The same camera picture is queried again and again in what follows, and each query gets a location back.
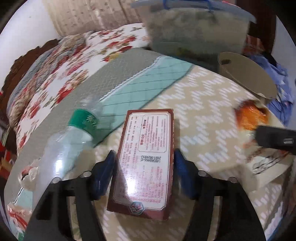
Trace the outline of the grey teal quilted blanket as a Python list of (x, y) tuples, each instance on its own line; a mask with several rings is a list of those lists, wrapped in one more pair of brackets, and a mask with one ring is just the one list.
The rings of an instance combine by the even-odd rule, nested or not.
[(142, 48), (133, 48), (107, 63), (68, 94), (33, 131), (21, 150), (4, 188), (3, 204), (16, 200), (21, 191), (17, 175), (24, 166), (41, 157), (48, 138), (63, 130), (80, 101), (88, 96), (95, 96), (103, 102), (114, 96), (122, 85), (130, 83), (133, 77), (161, 63), (168, 63), (164, 70), (169, 76), (186, 74), (192, 67), (187, 61)]

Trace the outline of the brown cardboard box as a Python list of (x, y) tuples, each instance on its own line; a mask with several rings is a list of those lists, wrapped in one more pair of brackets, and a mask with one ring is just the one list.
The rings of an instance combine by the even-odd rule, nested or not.
[(173, 110), (129, 110), (120, 138), (107, 210), (168, 220), (173, 168)]

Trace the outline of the orange snack wrapper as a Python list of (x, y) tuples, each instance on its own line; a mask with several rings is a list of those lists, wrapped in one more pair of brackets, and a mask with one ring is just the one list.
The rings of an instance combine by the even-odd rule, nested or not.
[(243, 155), (242, 183), (247, 192), (286, 172), (295, 157), (295, 130), (284, 128), (260, 101), (245, 100), (234, 109)]

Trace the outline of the beige zigzag patterned blanket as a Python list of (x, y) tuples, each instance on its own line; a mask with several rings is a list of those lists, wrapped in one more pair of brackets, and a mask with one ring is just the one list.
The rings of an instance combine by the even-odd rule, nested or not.
[[(232, 80), (195, 66), (147, 107), (173, 109), (176, 148), (198, 169), (226, 180), (241, 174), (234, 108), (246, 99), (252, 94)], [(107, 240), (182, 240), (194, 207), (177, 183), (167, 221), (110, 212), (107, 200), (104, 196), (94, 203)]]

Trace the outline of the red white crumpled wrapper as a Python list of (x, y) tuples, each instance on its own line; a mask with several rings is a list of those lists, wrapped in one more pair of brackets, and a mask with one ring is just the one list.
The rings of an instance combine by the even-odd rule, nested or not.
[(38, 164), (39, 159), (35, 159), (22, 169), (18, 175), (20, 190), (17, 192), (16, 198), (7, 205), (10, 228), (17, 240), (23, 240), (32, 215)]

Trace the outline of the floral beige curtain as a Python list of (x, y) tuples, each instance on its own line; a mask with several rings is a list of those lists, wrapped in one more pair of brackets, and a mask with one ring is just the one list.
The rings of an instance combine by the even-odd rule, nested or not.
[(127, 0), (47, 0), (43, 4), (61, 37), (141, 23)]

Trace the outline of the floral bed quilt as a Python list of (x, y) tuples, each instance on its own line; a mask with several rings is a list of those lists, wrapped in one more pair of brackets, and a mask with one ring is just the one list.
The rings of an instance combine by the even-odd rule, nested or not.
[(114, 30), (86, 32), (86, 46), (50, 74), (21, 110), (16, 125), (17, 152), (21, 152), (32, 132), (72, 90), (119, 54), (146, 47), (149, 37), (143, 23)]

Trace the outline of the folded patchwork quilt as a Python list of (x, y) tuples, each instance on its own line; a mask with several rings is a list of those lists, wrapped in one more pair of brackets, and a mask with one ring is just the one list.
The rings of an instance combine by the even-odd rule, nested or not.
[(70, 35), (64, 37), (57, 46), (49, 49), (34, 61), (8, 100), (6, 115), (10, 127), (17, 126), (25, 108), (44, 81), (85, 46), (86, 38), (83, 34)]

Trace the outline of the blue clothes pile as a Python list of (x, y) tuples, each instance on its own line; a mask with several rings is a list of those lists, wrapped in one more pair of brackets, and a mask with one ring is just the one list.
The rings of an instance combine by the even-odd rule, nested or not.
[(287, 126), (295, 103), (288, 83), (287, 70), (278, 64), (273, 57), (267, 59), (263, 55), (250, 55), (248, 58), (262, 67), (276, 85), (277, 95), (274, 100), (267, 104), (267, 107), (284, 126)]

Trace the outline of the clear plastic water bottle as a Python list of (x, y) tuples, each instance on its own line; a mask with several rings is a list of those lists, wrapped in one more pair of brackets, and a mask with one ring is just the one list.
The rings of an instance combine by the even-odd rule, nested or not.
[(76, 166), (80, 153), (94, 147), (103, 111), (100, 99), (94, 95), (82, 99), (66, 128), (48, 139), (38, 164), (32, 208), (37, 206), (52, 179), (64, 179)]

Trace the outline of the dark wooden headboard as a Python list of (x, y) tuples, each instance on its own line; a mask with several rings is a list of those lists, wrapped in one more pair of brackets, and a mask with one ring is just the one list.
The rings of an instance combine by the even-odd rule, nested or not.
[(25, 76), (29, 71), (29, 68), (45, 52), (52, 50), (59, 44), (59, 40), (53, 39), (46, 42), (42, 47), (37, 46), (35, 49), (31, 49), (25, 55), (20, 56), (14, 61), (14, 64), (11, 67), (9, 74), (4, 80), (4, 85), (1, 88), (1, 113), (6, 117), (4, 118), (7, 122), (8, 113), (6, 112), (9, 98), (20, 82), (20, 80)]

